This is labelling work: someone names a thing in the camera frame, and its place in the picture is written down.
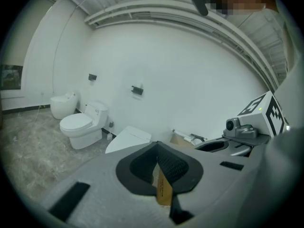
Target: toilet tank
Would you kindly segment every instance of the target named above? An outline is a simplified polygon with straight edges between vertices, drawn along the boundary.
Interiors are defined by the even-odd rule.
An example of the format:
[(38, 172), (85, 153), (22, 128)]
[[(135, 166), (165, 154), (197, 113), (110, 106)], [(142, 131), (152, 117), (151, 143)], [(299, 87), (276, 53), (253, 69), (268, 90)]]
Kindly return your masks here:
[(89, 102), (85, 109), (85, 114), (93, 119), (101, 128), (105, 126), (106, 118), (108, 116), (108, 108), (100, 102)]

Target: black wall-mounted holder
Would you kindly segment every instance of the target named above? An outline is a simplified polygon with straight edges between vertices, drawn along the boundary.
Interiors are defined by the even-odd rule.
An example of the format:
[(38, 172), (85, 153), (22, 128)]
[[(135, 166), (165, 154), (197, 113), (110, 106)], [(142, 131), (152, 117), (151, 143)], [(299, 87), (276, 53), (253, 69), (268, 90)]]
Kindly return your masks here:
[(97, 76), (93, 74), (89, 74), (89, 80), (96, 80)]
[(143, 94), (143, 89), (139, 88), (139, 87), (135, 87), (135, 86), (132, 86), (133, 87), (133, 90), (132, 92), (134, 94), (138, 94), (138, 95), (142, 95)]

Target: black rubber pad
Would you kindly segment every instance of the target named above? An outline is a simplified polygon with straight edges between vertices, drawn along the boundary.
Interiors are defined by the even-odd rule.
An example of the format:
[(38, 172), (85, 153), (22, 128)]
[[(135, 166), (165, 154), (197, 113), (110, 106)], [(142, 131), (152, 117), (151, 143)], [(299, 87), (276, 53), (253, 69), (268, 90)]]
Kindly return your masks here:
[(177, 194), (191, 191), (203, 175), (203, 167), (196, 159), (158, 141), (122, 158), (116, 176), (131, 193), (156, 196), (152, 173), (157, 163)]
[(56, 218), (66, 221), (89, 188), (89, 184), (76, 182), (75, 185), (50, 208), (49, 212)]

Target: cardboard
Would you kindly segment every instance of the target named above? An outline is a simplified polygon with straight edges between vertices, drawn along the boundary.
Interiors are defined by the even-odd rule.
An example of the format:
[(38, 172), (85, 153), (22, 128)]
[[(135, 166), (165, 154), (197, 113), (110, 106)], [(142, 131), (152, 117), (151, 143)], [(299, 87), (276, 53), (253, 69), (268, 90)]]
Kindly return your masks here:
[[(177, 134), (174, 134), (172, 136), (170, 143), (185, 146), (185, 147), (193, 147), (191, 143), (185, 141), (181, 136)], [(172, 187), (165, 178), (161, 170), (159, 172), (159, 177), (158, 177), (156, 200), (159, 204), (171, 205)]]

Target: toilet bowl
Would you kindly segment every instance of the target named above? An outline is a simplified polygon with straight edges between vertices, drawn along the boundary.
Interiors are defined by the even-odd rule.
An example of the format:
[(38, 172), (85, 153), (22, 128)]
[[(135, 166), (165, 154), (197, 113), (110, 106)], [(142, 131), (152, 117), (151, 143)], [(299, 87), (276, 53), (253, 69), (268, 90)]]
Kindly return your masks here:
[(69, 137), (74, 149), (83, 149), (102, 139), (108, 108), (100, 102), (89, 102), (85, 113), (73, 114), (60, 122), (61, 132)]
[(56, 119), (63, 119), (66, 116), (74, 114), (78, 101), (77, 95), (73, 92), (67, 92), (62, 96), (51, 98), (51, 112)]
[(150, 139), (151, 134), (131, 126), (127, 126), (112, 140), (106, 148), (105, 153), (111, 153), (143, 143), (149, 143)]

